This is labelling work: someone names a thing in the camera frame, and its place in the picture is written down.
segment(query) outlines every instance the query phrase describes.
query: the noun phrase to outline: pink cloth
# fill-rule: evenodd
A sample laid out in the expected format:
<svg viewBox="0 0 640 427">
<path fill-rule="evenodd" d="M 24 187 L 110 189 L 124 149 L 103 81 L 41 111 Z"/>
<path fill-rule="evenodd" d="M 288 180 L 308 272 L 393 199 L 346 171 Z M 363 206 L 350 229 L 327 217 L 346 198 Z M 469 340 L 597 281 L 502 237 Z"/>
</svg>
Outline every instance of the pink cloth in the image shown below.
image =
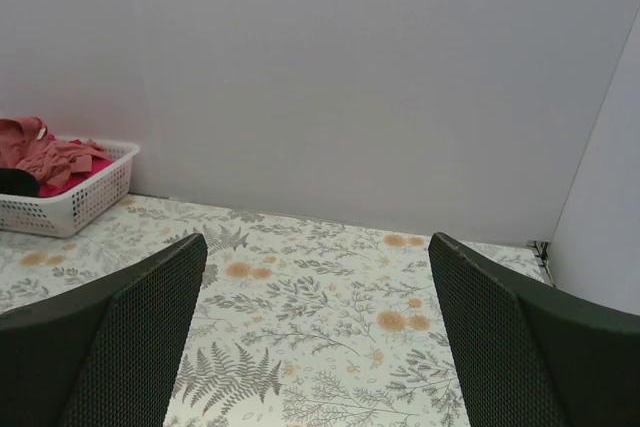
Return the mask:
<svg viewBox="0 0 640 427">
<path fill-rule="evenodd" d="M 113 164 L 113 160 L 93 159 L 91 172 L 85 174 L 72 174 L 71 177 L 69 177 L 69 180 L 67 180 L 67 183 L 62 187 L 51 187 L 48 184 L 43 184 L 40 186 L 38 197 L 55 197 L 56 195 L 64 194 L 67 190 L 73 189 L 76 185 L 81 184 L 89 177 L 109 167 L 111 164 Z"/>
<path fill-rule="evenodd" d="M 61 189 L 73 174 L 91 174 L 93 158 L 109 157 L 92 140 L 56 140 L 38 117 L 0 119 L 0 167 L 25 170 L 40 185 Z"/>
</svg>

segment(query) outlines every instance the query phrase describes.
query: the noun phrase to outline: basket rim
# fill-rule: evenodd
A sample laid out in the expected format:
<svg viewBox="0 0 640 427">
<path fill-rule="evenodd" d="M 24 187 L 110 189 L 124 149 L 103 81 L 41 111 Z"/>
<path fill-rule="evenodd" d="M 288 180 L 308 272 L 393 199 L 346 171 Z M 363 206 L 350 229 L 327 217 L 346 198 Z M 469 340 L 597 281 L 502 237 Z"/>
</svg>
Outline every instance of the basket rim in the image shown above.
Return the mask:
<svg viewBox="0 0 640 427">
<path fill-rule="evenodd" d="M 73 136 L 59 136 L 60 140 L 74 140 L 79 137 Z M 48 205 L 55 204 L 58 202 L 65 201 L 73 197 L 75 193 L 86 188 L 87 183 L 89 182 L 97 182 L 103 177 L 108 176 L 111 172 L 113 172 L 118 167 L 129 162 L 135 155 L 140 152 L 140 146 L 138 144 L 134 144 L 133 142 L 123 142 L 119 140 L 106 140 L 106 139 L 92 139 L 97 144 L 102 145 L 103 147 L 122 147 L 123 149 L 128 149 L 125 155 L 120 157 L 118 160 L 114 161 L 111 165 L 102 169 L 96 175 L 91 176 L 86 181 L 79 183 L 73 189 L 70 189 L 60 195 L 56 195 L 55 197 L 24 197 L 22 195 L 4 195 L 0 194 L 0 202 L 19 202 L 21 204 L 33 204 L 33 205 Z"/>
</svg>

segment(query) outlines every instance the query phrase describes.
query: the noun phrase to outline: patterned fabric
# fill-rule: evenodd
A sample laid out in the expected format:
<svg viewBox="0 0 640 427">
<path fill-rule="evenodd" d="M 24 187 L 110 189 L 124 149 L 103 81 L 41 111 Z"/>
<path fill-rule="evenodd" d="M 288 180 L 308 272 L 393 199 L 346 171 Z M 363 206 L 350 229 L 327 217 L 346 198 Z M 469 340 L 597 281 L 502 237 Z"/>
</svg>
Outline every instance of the patterned fabric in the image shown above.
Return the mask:
<svg viewBox="0 0 640 427">
<path fill-rule="evenodd" d="M 60 240 L 3 232 L 0 311 L 202 232 L 165 427 L 468 426 L 428 237 L 130 196 Z M 526 249 L 469 244 L 537 280 Z"/>
</svg>

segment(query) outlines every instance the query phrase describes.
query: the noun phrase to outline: white plastic basket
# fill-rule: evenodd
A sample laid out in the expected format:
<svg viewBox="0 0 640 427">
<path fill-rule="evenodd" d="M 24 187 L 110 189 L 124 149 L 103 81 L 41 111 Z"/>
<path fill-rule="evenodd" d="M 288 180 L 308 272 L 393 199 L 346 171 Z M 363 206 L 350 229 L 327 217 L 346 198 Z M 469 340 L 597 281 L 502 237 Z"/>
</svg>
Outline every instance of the white plastic basket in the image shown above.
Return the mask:
<svg viewBox="0 0 640 427">
<path fill-rule="evenodd" d="M 0 229 L 70 237 L 127 195 L 133 156 L 140 147 L 110 140 L 96 142 L 105 148 L 113 164 L 55 197 L 0 195 Z"/>
</svg>

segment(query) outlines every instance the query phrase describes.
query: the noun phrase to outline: white wall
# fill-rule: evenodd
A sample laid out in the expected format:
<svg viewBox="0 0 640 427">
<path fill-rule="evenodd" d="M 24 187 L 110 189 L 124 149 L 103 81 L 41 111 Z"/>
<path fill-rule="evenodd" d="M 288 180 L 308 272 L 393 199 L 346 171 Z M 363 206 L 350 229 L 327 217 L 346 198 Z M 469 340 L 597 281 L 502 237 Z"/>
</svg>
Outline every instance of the white wall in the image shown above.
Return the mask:
<svg viewBox="0 0 640 427">
<path fill-rule="evenodd" d="M 639 2 L 0 0 L 0 105 L 142 139 L 141 192 L 545 239 Z"/>
<path fill-rule="evenodd" d="M 550 248 L 559 288 L 640 314 L 640 21 L 635 22 Z"/>
</svg>

